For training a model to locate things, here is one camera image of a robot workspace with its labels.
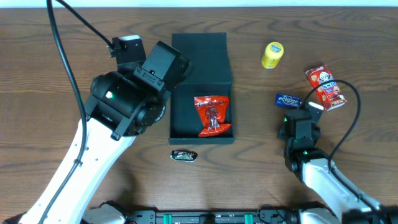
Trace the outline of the red hacks candy bag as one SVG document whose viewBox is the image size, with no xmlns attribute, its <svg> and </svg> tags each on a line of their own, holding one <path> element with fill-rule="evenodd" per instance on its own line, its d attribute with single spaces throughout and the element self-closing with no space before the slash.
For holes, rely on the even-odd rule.
<svg viewBox="0 0 398 224">
<path fill-rule="evenodd" d="M 199 138 L 217 136 L 231 128 L 231 124 L 225 123 L 228 96 L 196 96 L 194 103 L 203 125 Z"/>
</svg>

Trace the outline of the dark green box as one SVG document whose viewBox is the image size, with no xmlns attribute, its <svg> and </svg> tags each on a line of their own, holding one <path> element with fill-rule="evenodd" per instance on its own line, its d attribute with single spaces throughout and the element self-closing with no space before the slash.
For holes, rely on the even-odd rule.
<svg viewBox="0 0 398 224">
<path fill-rule="evenodd" d="M 196 96 L 227 96 L 226 123 L 234 123 L 233 76 L 231 72 L 227 34 L 174 33 L 172 47 L 191 60 L 193 70 L 179 84 L 170 99 L 169 144 L 232 144 L 233 128 L 208 138 L 198 135 L 203 129 L 194 105 Z"/>
</svg>

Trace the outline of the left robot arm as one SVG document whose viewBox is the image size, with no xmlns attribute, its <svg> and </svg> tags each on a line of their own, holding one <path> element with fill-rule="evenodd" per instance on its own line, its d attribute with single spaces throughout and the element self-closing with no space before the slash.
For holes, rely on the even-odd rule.
<svg viewBox="0 0 398 224">
<path fill-rule="evenodd" d="M 138 35 L 112 39 L 118 69 L 93 80 L 85 103 L 88 119 L 38 201 L 5 223 L 80 223 L 118 157 L 136 136 L 162 119 L 175 87 L 193 63 L 163 41 L 149 55 Z"/>
</svg>

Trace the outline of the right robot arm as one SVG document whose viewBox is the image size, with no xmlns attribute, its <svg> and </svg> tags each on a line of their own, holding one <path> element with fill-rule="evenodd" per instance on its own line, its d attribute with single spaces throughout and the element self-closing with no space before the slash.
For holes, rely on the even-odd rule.
<svg viewBox="0 0 398 224">
<path fill-rule="evenodd" d="M 289 212 L 287 223 L 397 223 L 396 206 L 383 206 L 361 191 L 315 146 L 322 112 L 322 106 L 312 102 L 302 109 L 287 110 L 277 135 L 285 141 L 288 170 L 326 203 L 325 207 Z"/>
</svg>

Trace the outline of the blue eclipse mint tin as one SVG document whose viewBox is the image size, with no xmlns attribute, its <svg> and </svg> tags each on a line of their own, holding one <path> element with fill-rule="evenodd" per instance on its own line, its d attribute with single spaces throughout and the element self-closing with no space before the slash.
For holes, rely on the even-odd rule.
<svg viewBox="0 0 398 224">
<path fill-rule="evenodd" d="M 301 106 L 302 101 L 296 96 L 277 93 L 274 104 L 282 108 L 297 109 Z"/>
</svg>

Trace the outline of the red panda biscuit box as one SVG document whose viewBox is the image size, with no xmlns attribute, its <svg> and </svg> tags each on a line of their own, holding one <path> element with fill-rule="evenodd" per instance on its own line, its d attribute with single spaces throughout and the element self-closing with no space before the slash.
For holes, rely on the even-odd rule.
<svg viewBox="0 0 398 224">
<path fill-rule="evenodd" d="M 333 81 L 334 78 L 327 65 L 309 69 L 305 75 L 313 88 L 320 86 L 315 93 L 326 111 L 343 106 L 347 102 L 337 82 Z"/>
</svg>

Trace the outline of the small black candy wrapper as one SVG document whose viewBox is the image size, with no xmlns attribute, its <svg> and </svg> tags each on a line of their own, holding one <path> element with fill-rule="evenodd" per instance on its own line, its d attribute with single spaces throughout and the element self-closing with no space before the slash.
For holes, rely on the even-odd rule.
<svg viewBox="0 0 398 224">
<path fill-rule="evenodd" d="M 172 160 L 182 162 L 194 162 L 196 161 L 197 157 L 198 154 L 196 152 L 188 150 L 174 150 L 170 155 Z"/>
</svg>

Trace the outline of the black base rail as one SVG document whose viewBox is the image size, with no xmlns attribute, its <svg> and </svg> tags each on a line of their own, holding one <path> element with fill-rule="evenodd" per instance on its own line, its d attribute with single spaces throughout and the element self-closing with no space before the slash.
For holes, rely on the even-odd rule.
<svg viewBox="0 0 398 224">
<path fill-rule="evenodd" d="M 299 208 L 264 204 L 257 210 L 169 210 L 154 208 L 127 211 L 114 201 L 87 210 L 81 223 L 120 224 L 311 224 L 339 223 L 325 206 L 308 203 Z"/>
</svg>

